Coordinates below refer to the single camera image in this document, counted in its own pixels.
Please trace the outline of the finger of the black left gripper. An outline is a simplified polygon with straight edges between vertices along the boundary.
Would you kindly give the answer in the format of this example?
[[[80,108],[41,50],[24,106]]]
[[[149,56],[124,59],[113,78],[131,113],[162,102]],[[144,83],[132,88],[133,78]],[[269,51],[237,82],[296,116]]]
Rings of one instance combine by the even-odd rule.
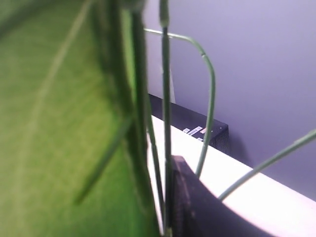
[[[270,237],[225,206],[182,156],[172,156],[174,237]]]

